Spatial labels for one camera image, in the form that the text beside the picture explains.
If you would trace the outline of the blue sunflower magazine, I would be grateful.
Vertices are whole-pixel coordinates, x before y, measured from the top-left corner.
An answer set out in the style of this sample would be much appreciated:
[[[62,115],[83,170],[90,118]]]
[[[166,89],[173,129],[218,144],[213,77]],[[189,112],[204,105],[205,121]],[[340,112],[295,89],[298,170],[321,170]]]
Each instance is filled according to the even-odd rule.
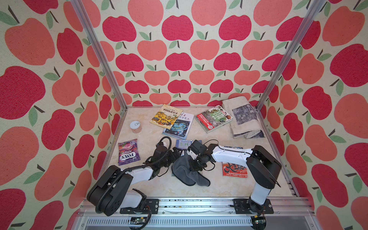
[[[195,140],[176,140],[175,148],[180,150],[187,150]]]

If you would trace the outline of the grey microfibre cloth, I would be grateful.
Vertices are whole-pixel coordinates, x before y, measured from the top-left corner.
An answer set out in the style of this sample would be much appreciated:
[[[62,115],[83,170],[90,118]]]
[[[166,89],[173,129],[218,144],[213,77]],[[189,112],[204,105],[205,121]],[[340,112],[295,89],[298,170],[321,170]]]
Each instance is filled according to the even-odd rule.
[[[186,186],[210,186],[210,180],[198,172],[190,171],[190,159],[187,154],[180,156],[172,165],[173,175]]]

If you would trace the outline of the red manga book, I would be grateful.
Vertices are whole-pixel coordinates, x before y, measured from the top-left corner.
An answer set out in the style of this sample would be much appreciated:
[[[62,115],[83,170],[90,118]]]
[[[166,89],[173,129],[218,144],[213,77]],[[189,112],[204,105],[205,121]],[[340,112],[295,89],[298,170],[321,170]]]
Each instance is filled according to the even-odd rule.
[[[232,163],[222,163],[222,174],[227,177],[248,178],[246,167]]]

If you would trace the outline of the yellow picture book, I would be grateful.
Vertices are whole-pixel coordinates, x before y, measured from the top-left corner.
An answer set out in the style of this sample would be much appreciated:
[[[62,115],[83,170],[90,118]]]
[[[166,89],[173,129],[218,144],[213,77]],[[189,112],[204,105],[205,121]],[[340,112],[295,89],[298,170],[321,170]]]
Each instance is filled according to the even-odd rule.
[[[167,104],[164,104],[161,109],[150,120],[150,123],[163,127],[165,129],[171,129],[176,120],[182,114],[183,109],[179,109]]]

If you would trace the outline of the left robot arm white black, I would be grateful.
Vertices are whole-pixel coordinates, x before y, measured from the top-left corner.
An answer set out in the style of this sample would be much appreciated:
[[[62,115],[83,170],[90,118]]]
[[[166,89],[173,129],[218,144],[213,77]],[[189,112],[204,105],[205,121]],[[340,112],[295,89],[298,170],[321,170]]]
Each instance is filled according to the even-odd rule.
[[[147,196],[138,189],[130,190],[129,187],[158,177],[161,168],[169,168],[182,153],[181,149],[169,149],[160,142],[156,145],[154,154],[142,165],[123,170],[115,165],[109,166],[88,192],[87,200],[95,206],[97,214],[103,213],[107,216],[121,209],[147,211]]]

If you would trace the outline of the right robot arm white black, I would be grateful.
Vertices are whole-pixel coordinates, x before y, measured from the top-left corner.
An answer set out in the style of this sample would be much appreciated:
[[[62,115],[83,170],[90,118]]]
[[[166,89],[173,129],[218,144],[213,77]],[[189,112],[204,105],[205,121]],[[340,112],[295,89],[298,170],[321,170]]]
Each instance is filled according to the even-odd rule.
[[[247,168],[256,181],[247,201],[251,213],[262,214],[268,195],[279,185],[278,176],[282,165],[260,145],[242,149],[218,144],[206,146],[196,140],[188,147],[188,153],[191,156],[189,165],[192,172],[201,171],[208,162],[231,163]]]

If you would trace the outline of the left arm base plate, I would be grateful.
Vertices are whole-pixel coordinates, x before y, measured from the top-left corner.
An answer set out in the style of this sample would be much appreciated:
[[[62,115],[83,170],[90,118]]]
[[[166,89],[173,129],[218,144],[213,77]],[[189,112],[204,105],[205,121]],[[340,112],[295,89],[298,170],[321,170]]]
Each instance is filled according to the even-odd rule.
[[[137,208],[121,208],[120,214],[158,214],[159,199],[145,199]]]

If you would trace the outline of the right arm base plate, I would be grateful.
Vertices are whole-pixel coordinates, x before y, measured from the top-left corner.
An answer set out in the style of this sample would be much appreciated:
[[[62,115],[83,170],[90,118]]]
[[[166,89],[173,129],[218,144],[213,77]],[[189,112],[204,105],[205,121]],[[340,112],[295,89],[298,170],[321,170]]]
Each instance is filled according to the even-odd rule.
[[[230,207],[235,209],[236,214],[274,214],[272,204],[269,199],[263,205],[259,205],[250,198],[234,199]]]

